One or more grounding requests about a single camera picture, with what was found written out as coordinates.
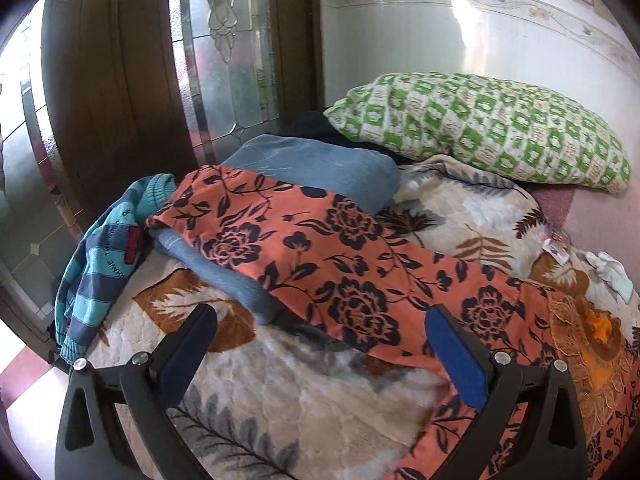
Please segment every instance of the screw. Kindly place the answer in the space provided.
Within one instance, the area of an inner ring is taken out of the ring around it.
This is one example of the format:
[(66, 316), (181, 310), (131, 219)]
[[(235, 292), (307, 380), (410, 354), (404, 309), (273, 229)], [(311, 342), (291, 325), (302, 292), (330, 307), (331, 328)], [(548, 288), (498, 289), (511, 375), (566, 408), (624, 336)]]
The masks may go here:
[(80, 370), (82, 370), (84, 367), (86, 366), (86, 359), (84, 357), (81, 357), (79, 359), (76, 359), (74, 361), (74, 370), (76, 372), (79, 372)]
[(562, 361), (562, 359), (556, 359), (554, 361), (554, 368), (559, 372), (565, 372), (568, 370), (569, 367), (566, 365), (564, 361)]
[(496, 352), (494, 359), (499, 365), (508, 365), (511, 362), (511, 356), (507, 352)]
[(131, 358), (131, 362), (136, 366), (142, 366), (149, 361), (149, 354), (146, 352), (138, 352)]

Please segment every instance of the checkered pillow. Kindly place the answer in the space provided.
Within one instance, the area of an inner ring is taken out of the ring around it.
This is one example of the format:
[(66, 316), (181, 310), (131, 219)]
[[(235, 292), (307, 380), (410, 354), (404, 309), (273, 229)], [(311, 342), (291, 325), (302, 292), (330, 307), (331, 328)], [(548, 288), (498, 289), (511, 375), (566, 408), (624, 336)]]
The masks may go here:
[(515, 180), (626, 188), (631, 168), (607, 123), (557, 92), (470, 74), (391, 74), (324, 113), (351, 140), (412, 158), (446, 153)]

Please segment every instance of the decorative wall trim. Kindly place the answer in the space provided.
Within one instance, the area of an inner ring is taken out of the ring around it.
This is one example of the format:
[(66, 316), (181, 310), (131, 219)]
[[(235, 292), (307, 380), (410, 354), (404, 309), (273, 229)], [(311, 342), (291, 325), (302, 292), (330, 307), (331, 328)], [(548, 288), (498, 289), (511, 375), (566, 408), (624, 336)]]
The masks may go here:
[[(327, 7), (343, 9), (389, 4), (430, 4), (447, 6), (451, 0), (322, 0)], [(624, 73), (640, 83), (640, 59), (635, 52), (623, 46), (599, 28), (585, 22), (573, 14), (539, 0), (468, 0), (483, 12), (504, 14), (526, 20), (553, 30), (577, 41), (612, 62)]]

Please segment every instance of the glove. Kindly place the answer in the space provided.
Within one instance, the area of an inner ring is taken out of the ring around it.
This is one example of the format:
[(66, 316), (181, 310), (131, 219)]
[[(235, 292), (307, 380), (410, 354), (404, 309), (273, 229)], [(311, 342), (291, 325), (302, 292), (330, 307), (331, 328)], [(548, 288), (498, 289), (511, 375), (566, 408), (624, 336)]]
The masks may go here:
[(596, 269), (596, 274), (604, 282), (609, 283), (610, 287), (625, 300), (625, 303), (629, 303), (634, 291), (634, 284), (627, 277), (625, 267), (605, 252), (598, 253), (598, 256), (587, 253), (586, 256), (591, 267)]

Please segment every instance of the quilted blanket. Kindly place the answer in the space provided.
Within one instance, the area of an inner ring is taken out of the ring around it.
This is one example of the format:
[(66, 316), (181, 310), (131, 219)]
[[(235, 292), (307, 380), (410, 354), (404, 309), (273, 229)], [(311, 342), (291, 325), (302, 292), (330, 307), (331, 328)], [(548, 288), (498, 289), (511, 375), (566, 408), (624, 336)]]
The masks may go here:
[(570, 364), (590, 461), (598, 478), (640, 416), (640, 312), (626, 304), (569, 246), (560, 265), (542, 249), (547, 220), (536, 200), (513, 182), (447, 155), (401, 168), (402, 183), (380, 219), (431, 251), (481, 262), (572, 296), (576, 309), (552, 312), (551, 329)]
[[(95, 367), (151, 351), (199, 303), (219, 319), (182, 405), (169, 416), (213, 478), (375, 479), (404, 455), (442, 395), (420, 368), (361, 354), (293, 314), (254, 325), (238, 302), (153, 251), (88, 353)], [(127, 410), (143, 472), (161, 479)]]

